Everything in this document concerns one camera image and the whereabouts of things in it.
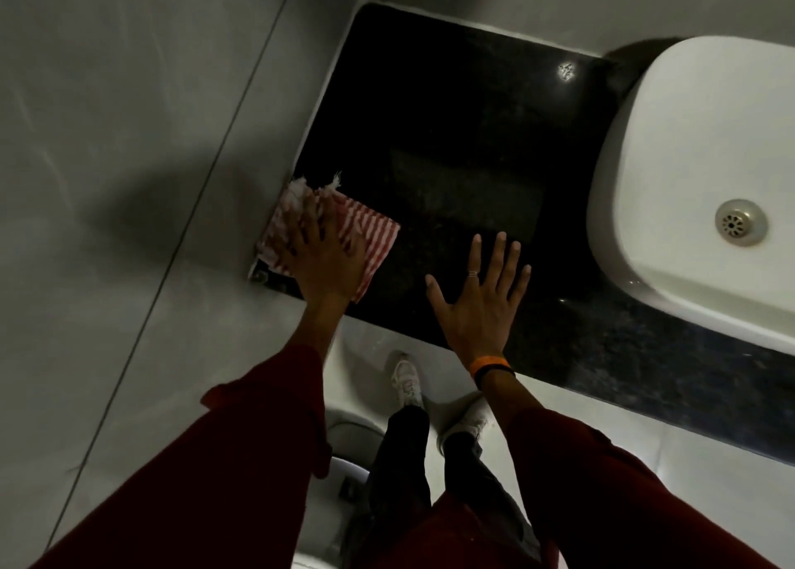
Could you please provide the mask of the person's right hand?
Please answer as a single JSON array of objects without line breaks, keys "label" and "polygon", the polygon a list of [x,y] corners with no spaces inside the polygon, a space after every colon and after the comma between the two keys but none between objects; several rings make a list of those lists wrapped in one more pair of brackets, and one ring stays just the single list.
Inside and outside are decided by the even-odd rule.
[{"label": "person's right hand", "polygon": [[498,298],[487,290],[482,267],[482,237],[472,239],[466,277],[455,309],[450,317],[436,317],[450,349],[463,367],[480,356],[502,356],[516,315],[513,314],[513,288],[522,267],[519,267],[521,244],[509,242],[507,237],[506,268],[507,297]]}]

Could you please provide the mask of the person's left hand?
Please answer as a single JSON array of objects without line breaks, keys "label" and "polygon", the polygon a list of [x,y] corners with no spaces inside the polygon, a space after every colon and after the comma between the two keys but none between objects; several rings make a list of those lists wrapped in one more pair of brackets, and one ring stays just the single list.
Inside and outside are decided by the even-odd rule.
[{"label": "person's left hand", "polygon": [[[330,241],[311,246],[311,205],[327,205],[330,209]],[[318,199],[313,191],[304,197],[301,212],[291,207],[284,209],[287,228],[285,241],[300,245],[300,272],[292,273],[308,307],[332,308],[336,314],[344,314],[359,285],[363,271],[352,271],[348,259],[348,247],[340,239],[335,202],[328,194]]]}]

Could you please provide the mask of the red white striped cloth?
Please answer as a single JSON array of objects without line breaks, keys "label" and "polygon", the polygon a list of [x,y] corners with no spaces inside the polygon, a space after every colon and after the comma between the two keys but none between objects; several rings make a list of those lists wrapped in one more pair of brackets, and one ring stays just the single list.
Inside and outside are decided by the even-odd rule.
[{"label": "red white striped cloth", "polygon": [[[341,173],[335,173],[329,184],[313,189],[313,193],[317,199],[323,194],[328,194],[333,198],[340,239],[344,245],[350,244],[353,232],[358,232],[363,239],[365,253],[363,280],[353,297],[353,303],[359,303],[370,287],[375,273],[390,253],[401,226],[392,218],[344,195],[339,191],[340,184]],[[272,273],[292,277],[292,273],[270,246],[270,241],[276,237],[286,239],[284,209],[290,206],[293,211],[301,212],[304,206],[304,197],[311,190],[305,177],[291,180],[284,189],[263,235],[256,244],[257,259],[263,262]]]}]

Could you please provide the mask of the person's right forearm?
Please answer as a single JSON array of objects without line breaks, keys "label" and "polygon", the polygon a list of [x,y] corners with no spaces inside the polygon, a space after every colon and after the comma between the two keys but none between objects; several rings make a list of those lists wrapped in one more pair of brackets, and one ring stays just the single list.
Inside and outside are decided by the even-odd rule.
[{"label": "person's right forearm", "polygon": [[673,495],[603,433],[544,408],[510,373],[479,388],[508,443],[544,569],[778,569]]}]

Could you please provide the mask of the person's left forearm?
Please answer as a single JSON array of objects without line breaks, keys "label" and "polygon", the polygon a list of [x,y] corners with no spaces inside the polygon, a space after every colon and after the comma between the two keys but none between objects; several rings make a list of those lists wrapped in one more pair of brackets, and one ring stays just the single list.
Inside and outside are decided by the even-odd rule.
[{"label": "person's left forearm", "polygon": [[346,306],[310,302],[281,351],[208,390],[206,413],[30,569],[290,569],[330,468],[323,360]]}]

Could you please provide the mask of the orange black wristband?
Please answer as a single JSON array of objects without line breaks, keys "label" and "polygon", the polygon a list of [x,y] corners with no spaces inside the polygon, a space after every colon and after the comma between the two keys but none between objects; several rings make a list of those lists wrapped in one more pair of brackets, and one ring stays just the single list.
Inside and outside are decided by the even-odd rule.
[{"label": "orange black wristband", "polygon": [[480,356],[467,367],[467,372],[478,388],[481,387],[482,379],[492,371],[506,372],[515,376],[511,364],[502,356]]}]

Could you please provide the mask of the white left shoe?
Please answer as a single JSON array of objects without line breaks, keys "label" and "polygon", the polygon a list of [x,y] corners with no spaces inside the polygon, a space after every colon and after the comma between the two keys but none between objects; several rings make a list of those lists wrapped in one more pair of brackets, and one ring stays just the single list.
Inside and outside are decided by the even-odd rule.
[{"label": "white left shoe", "polygon": [[416,361],[407,353],[394,357],[391,384],[396,394],[398,409],[415,408],[426,412],[420,371]]}]

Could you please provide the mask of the white shoe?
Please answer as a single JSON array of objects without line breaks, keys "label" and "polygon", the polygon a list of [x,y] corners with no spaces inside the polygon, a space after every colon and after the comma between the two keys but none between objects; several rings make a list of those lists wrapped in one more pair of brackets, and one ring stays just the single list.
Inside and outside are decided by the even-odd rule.
[{"label": "white shoe", "polygon": [[396,394],[398,409],[415,408],[426,412],[420,371],[416,361],[407,353],[394,357],[391,384]]},{"label": "white shoe", "polygon": [[445,444],[452,436],[458,434],[470,435],[478,444],[483,433],[489,431],[497,423],[490,404],[484,396],[479,396],[469,404],[462,416],[451,427],[438,435],[437,449],[444,457]]}]

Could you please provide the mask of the white right shoe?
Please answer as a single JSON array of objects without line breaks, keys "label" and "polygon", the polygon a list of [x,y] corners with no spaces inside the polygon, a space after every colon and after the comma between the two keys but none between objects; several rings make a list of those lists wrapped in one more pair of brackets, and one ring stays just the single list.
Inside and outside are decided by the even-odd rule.
[{"label": "white right shoe", "polygon": [[469,404],[462,416],[451,427],[438,435],[437,449],[444,457],[445,444],[452,436],[458,434],[470,435],[478,444],[483,433],[489,431],[497,423],[490,404],[484,396],[479,396]]}]

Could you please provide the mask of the black trousers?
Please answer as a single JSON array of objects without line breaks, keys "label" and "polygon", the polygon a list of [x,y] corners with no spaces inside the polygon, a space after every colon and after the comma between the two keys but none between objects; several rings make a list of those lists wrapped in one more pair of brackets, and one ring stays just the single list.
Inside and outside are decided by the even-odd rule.
[{"label": "black trousers", "polygon": [[443,495],[431,502],[425,475],[430,418],[409,405],[389,419],[351,519],[344,569],[542,569],[542,546],[522,510],[482,462],[474,435],[443,444]]}]

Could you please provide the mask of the white toilet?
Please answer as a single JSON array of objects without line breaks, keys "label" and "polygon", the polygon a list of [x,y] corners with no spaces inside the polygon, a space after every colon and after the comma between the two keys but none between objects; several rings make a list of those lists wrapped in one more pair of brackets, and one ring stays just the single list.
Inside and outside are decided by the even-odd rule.
[{"label": "white toilet", "polygon": [[340,569],[348,524],[363,508],[364,489],[383,430],[361,416],[327,410],[332,448],[325,478],[312,478],[291,569]]}]

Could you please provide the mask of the white ceramic sink basin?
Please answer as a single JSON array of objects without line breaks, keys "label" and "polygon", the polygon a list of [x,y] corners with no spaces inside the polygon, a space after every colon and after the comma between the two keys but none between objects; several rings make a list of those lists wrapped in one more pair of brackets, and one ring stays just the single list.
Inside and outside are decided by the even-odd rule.
[{"label": "white ceramic sink basin", "polygon": [[[718,234],[730,199],[765,212],[762,243]],[[587,232],[635,300],[795,356],[795,46],[701,36],[662,52],[611,123]]]}]

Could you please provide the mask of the metal sink drain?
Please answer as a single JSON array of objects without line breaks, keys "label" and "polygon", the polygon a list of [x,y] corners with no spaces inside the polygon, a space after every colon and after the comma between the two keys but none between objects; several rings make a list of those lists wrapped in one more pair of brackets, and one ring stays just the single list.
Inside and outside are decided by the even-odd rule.
[{"label": "metal sink drain", "polygon": [[730,199],[716,210],[715,228],[726,242],[741,247],[762,243],[769,231],[765,212],[747,199]]}]

